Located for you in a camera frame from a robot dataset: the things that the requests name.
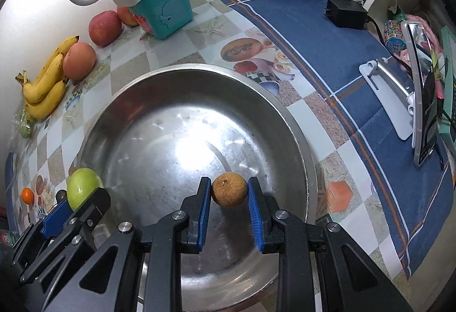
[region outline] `brown kiwi fruit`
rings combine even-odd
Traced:
[[[247,196],[247,182],[237,173],[223,173],[212,183],[211,196],[216,204],[233,208],[241,204]]]

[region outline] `green apple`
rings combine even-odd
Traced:
[[[98,187],[103,187],[103,183],[97,173],[90,168],[78,169],[67,182],[68,204],[76,210]]]

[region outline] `black power adapter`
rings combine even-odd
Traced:
[[[328,0],[325,11],[338,28],[363,29],[368,21],[368,12],[356,1]]]

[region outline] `stainless steel bowl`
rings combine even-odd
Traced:
[[[110,231],[122,221],[155,223],[195,194],[202,176],[226,171],[257,176],[281,207],[315,220],[315,167],[296,121],[263,87],[218,66],[169,66],[132,81],[87,133],[78,165],[109,188]],[[234,209],[212,202],[204,250],[182,255],[182,306],[251,304],[277,270],[277,255],[254,245],[246,202]]]

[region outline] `white wall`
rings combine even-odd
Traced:
[[[4,166],[11,119],[21,100],[14,77],[27,70],[31,79],[61,40],[80,35],[96,14],[115,9],[111,0],[79,7],[68,0],[7,0],[0,10],[0,206],[4,205]]]

